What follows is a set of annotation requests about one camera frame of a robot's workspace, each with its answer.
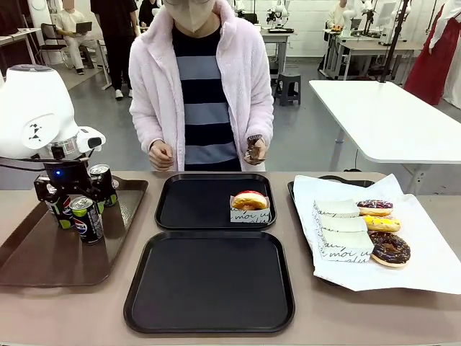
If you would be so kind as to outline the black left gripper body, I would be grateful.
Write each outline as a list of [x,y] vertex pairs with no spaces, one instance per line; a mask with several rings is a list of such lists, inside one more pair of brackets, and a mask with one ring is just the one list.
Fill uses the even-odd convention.
[[93,188],[91,177],[85,161],[70,161],[44,164],[46,175],[39,175],[38,180],[51,184],[57,190],[89,191]]

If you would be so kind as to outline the person's right hand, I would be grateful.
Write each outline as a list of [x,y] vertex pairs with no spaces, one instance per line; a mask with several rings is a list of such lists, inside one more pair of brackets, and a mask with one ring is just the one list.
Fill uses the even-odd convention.
[[156,140],[151,144],[148,158],[156,171],[165,172],[174,165],[172,148],[162,140]]

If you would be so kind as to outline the person's left hand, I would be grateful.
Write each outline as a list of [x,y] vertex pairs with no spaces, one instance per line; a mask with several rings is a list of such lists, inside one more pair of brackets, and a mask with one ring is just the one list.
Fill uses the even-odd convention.
[[267,146],[263,138],[248,140],[248,148],[243,157],[246,163],[256,166],[265,161],[266,155]]

